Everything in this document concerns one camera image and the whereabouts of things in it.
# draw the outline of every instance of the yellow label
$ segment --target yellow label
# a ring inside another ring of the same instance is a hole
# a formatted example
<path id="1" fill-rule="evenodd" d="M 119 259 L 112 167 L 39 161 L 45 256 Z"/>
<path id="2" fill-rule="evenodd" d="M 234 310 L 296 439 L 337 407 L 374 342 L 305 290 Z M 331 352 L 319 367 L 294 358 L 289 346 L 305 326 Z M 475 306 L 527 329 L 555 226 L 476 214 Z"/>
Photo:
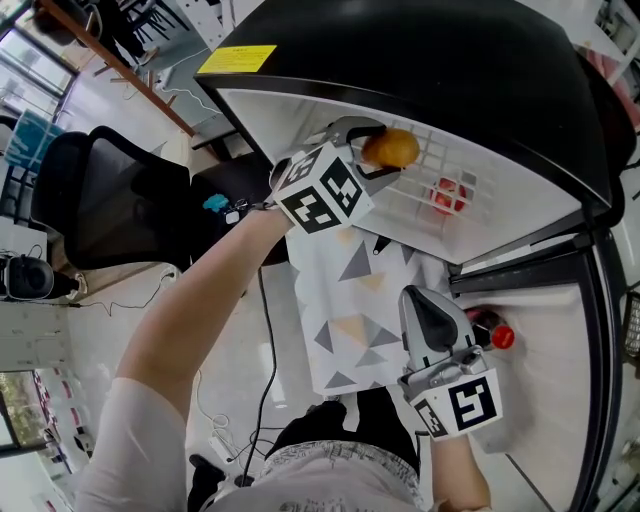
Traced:
<path id="1" fill-rule="evenodd" d="M 275 49 L 276 45 L 218 48 L 198 73 L 255 73 Z"/>

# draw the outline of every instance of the red bottle cap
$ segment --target red bottle cap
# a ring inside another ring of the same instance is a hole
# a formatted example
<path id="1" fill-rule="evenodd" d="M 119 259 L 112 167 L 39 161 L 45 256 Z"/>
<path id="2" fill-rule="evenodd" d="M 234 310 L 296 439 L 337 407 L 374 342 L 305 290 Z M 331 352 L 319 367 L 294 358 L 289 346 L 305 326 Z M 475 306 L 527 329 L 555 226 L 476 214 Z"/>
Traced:
<path id="1" fill-rule="evenodd" d="M 499 325 L 491 333 L 491 343 L 494 347 L 502 350 L 511 348 L 515 339 L 516 335 L 508 325 Z"/>

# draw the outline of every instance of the chair backrest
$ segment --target chair backrest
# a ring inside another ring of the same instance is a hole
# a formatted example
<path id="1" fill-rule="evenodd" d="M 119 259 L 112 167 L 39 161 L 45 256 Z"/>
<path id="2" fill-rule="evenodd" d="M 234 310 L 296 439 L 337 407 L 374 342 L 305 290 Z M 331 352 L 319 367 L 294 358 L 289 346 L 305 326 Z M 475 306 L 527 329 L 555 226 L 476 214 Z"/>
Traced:
<path id="1" fill-rule="evenodd" d="M 89 136 L 69 132 L 55 138 L 40 164 L 31 199 L 34 222 L 67 235 L 78 209 Z"/>
<path id="2" fill-rule="evenodd" d="M 89 134 L 69 261 L 80 269 L 159 261 L 189 267 L 189 171 L 110 128 Z"/>

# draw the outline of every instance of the teal object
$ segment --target teal object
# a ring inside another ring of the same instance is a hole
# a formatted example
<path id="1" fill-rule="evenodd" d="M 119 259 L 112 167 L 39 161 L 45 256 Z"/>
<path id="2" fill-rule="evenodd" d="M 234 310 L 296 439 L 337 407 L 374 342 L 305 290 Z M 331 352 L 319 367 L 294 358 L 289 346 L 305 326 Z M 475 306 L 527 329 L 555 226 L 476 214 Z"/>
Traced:
<path id="1" fill-rule="evenodd" d="M 64 130 L 31 110 L 25 110 L 9 139 L 4 159 L 9 165 L 37 173 L 51 141 Z"/>
<path id="2" fill-rule="evenodd" d="M 202 204 L 205 210 L 211 210 L 213 213 L 218 213 L 227 206 L 229 206 L 229 200 L 222 194 L 215 194 Z"/>

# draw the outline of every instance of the black frame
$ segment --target black frame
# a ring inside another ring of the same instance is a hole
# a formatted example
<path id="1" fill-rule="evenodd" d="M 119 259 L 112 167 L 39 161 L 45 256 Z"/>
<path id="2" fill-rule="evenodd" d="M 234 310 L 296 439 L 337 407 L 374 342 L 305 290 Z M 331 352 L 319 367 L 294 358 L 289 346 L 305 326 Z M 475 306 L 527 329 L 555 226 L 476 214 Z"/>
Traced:
<path id="1" fill-rule="evenodd" d="M 29 370 L 23 370 L 16 373 L 30 373 L 33 376 L 33 371 Z M 37 452 L 40 450 L 44 450 L 47 447 L 47 443 L 45 441 L 43 441 L 42 443 L 30 445 L 22 445 L 20 443 L 16 431 L 13 428 L 13 424 L 11 423 L 11 417 L 9 416 L 9 411 L 4 400 L 4 396 L 2 395 L 2 391 L 0 391 L 0 418 L 7 425 L 9 435 L 11 436 L 11 444 L 0 445 L 0 459 L 13 457 L 15 455 L 24 455 L 26 453 Z"/>
<path id="2" fill-rule="evenodd" d="M 588 333 L 591 403 L 570 512 L 595 508 L 617 428 L 622 394 L 619 303 L 625 290 L 623 276 L 613 236 L 601 229 L 486 270 L 450 278 L 451 292 L 456 296 L 563 284 L 579 286 Z"/>

